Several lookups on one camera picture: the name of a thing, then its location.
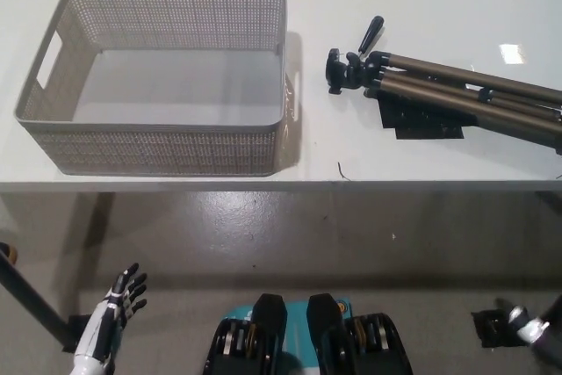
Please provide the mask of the black and white right hand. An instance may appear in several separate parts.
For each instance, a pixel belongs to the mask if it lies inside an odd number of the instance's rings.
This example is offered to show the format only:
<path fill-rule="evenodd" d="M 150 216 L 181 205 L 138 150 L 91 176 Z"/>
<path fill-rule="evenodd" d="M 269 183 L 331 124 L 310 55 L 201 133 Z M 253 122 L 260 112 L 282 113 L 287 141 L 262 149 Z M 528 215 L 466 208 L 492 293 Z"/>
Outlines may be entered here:
<path fill-rule="evenodd" d="M 508 326 L 528 345 L 538 341 L 550 326 L 549 322 L 539 317 L 531 317 L 526 307 L 507 299 L 497 298 L 495 304 L 506 315 Z"/>

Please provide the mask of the white and black left hand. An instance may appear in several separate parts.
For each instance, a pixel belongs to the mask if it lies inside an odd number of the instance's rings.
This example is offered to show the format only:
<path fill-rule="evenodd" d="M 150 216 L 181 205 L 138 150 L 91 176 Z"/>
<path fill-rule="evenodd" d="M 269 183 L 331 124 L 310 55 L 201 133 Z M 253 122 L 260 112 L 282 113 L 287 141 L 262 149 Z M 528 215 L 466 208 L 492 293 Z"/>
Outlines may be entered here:
<path fill-rule="evenodd" d="M 71 375 L 113 374 L 122 336 L 128 322 L 148 301 L 148 275 L 138 274 L 133 263 L 120 272 L 104 298 L 97 303 L 81 334 L 73 357 Z"/>

